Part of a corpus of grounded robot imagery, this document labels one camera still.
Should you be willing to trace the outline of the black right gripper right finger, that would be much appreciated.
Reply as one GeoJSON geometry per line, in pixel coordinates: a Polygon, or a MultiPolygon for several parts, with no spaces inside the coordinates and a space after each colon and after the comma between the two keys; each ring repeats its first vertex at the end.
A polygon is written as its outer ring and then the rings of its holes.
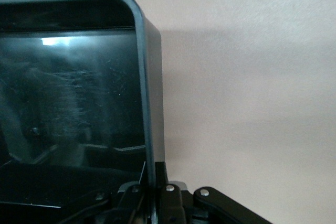
{"type": "Polygon", "coordinates": [[[187,191],[184,182],[169,181],[165,162],[155,163],[157,222],[187,223],[182,192],[187,191]]]}

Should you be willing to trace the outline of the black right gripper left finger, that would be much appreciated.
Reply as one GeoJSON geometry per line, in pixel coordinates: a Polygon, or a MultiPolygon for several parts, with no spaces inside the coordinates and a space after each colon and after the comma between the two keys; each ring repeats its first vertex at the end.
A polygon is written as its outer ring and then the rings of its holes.
{"type": "Polygon", "coordinates": [[[120,200],[110,212],[110,223],[147,223],[147,185],[141,182],[127,182],[118,190],[120,200]]]}

